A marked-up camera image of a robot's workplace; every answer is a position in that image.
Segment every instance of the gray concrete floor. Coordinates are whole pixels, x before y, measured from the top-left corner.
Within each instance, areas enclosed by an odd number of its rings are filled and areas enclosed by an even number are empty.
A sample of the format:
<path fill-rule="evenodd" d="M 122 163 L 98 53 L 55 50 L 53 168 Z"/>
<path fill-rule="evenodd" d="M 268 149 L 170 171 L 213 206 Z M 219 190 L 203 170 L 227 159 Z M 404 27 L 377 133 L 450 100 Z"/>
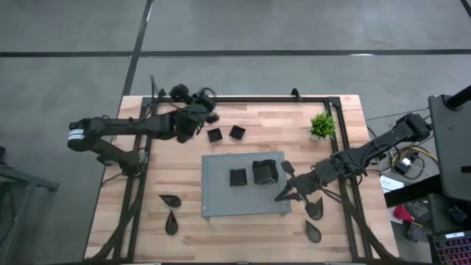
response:
<path fill-rule="evenodd" d="M 0 0 L 0 52 L 130 51 L 144 0 Z M 459 0 L 160 0 L 143 50 L 471 49 Z M 68 123 L 116 116 L 129 58 L 0 58 L 0 145 L 11 166 L 61 182 L 35 199 L 18 264 L 79 261 L 103 167 L 67 149 Z M 185 83 L 219 94 L 359 94 L 367 118 L 427 106 L 469 85 L 471 55 L 141 58 L 131 94 Z M 376 132 L 400 116 L 368 121 Z M 434 151 L 433 142 L 425 145 Z M 427 163 L 431 174 L 438 169 Z M 400 254 L 428 247 L 396 231 Z"/>

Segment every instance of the black box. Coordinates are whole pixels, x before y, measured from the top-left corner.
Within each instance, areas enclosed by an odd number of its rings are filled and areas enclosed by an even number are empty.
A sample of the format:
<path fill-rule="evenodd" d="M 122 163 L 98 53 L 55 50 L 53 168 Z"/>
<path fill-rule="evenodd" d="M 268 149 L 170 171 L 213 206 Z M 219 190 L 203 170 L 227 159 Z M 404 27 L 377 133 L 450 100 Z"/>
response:
<path fill-rule="evenodd" d="M 230 185 L 231 186 L 247 185 L 247 174 L 245 172 L 245 169 L 231 169 L 230 170 Z"/>
<path fill-rule="evenodd" d="M 208 130 L 208 137 L 211 143 L 222 140 L 221 130 L 219 128 Z"/>
<path fill-rule="evenodd" d="M 232 138 L 235 138 L 237 140 L 242 140 L 242 137 L 244 136 L 245 129 L 242 127 L 239 127 L 237 125 L 234 125 L 233 128 L 231 129 L 229 136 Z"/>

